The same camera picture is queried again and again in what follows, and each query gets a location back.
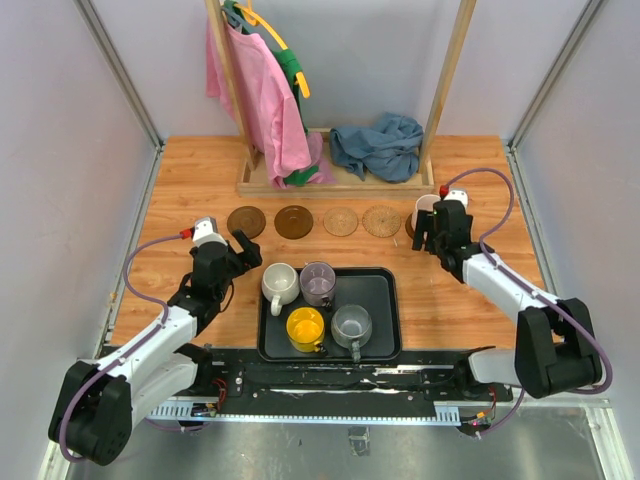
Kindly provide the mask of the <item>dark wooden coaster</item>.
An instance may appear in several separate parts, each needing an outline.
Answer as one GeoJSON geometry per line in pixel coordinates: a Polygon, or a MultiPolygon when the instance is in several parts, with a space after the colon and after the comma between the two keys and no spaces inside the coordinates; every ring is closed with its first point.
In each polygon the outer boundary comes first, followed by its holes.
{"type": "Polygon", "coordinates": [[[409,214],[407,216],[407,219],[405,221],[405,230],[407,235],[413,239],[414,235],[415,235],[415,225],[416,225],[416,220],[414,219],[414,215],[413,214],[409,214]]]}
{"type": "Polygon", "coordinates": [[[230,233],[241,230],[249,239],[258,237],[266,227],[263,211],[255,206],[241,206],[233,210],[227,219],[230,233]]]}

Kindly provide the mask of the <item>pink ceramic mug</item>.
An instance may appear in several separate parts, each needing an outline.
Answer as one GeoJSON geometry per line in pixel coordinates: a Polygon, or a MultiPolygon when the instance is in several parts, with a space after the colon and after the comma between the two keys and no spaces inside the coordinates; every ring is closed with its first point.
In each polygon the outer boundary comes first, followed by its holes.
{"type": "Polygon", "coordinates": [[[433,211],[434,204],[440,200],[440,196],[437,194],[426,194],[419,197],[414,205],[414,211],[411,217],[412,228],[416,229],[418,212],[420,210],[427,211],[429,213],[426,230],[424,231],[424,239],[427,239],[429,231],[433,228],[433,211]]]}

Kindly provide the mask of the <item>woven rattan coaster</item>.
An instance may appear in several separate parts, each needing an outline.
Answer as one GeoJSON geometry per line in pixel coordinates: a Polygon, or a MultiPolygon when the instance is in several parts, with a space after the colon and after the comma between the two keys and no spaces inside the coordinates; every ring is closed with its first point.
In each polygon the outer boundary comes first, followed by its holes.
{"type": "Polygon", "coordinates": [[[393,208],[375,205],[367,209],[362,216],[364,229],[377,238],[394,236],[401,227],[401,215],[393,208]]]}

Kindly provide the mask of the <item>brown glass coaster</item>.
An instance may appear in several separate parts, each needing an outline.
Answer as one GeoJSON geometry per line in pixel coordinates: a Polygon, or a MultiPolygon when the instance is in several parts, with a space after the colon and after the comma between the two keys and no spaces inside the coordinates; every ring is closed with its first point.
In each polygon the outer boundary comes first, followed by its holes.
{"type": "Polygon", "coordinates": [[[311,212],[300,205],[282,208],[274,218],[276,232],[285,239],[297,240],[305,237],[313,228],[311,212]]]}

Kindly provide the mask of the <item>purple glass mug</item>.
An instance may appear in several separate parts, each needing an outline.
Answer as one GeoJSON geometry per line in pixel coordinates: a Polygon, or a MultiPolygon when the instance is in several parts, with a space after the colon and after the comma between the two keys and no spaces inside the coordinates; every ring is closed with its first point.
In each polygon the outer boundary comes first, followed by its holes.
{"type": "Polygon", "coordinates": [[[307,264],[299,275],[300,291],[307,304],[326,311],[333,309],[337,277],[325,262],[307,264]]]}

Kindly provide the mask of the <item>light woven coaster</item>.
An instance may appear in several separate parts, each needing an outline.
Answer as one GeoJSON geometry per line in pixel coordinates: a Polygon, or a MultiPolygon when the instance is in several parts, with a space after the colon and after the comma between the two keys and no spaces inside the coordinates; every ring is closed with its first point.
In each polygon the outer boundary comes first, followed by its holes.
{"type": "Polygon", "coordinates": [[[336,207],[328,210],[323,218],[325,230],[336,237],[346,237],[359,225],[358,215],[350,208],[336,207]]]}

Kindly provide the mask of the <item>grey glass mug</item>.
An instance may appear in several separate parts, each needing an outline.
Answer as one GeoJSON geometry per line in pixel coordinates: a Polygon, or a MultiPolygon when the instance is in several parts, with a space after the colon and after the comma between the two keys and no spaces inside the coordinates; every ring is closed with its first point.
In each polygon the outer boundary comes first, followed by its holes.
{"type": "Polygon", "coordinates": [[[372,330],[373,323],[369,312],[356,304],[339,307],[331,320],[333,340],[350,352],[355,363],[361,361],[361,349],[371,338],[372,330]]]}

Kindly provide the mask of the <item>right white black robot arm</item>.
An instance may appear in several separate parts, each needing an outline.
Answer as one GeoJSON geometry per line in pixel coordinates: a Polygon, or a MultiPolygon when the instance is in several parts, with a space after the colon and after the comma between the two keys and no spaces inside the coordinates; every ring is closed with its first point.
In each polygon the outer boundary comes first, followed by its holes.
{"type": "Polygon", "coordinates": [[[539,399],[600,382],[601,354],[584,302],[560,299],[527,281],[491,247],[472,240],[472,222],[459,200],[441,200],[415,214],[413,248],[436,256],[443,270],[516,325],[512,350],[488,347],[468,355],[467,366],[452,377],[455,392],[474,400],[489,383],[502,383],[539,399]]]}

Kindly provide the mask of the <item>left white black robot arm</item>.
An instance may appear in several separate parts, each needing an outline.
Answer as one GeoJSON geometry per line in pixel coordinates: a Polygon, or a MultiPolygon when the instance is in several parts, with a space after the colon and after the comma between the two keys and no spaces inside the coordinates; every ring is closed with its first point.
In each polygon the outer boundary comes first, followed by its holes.
{"type": "Polygon", "coordinates": [[[211,356],[192,341],[228,308],[235,279],[262,264],[258,244],[240,229],[232,235],[240,251],[209,217],[181,231],[194,244],[193,266],[169,300],[154,301],[160,314],[111,354],[67,370],[48,429],[67,461],[110,464],[154,408],[183,390],[212,388],[211,356]]]}

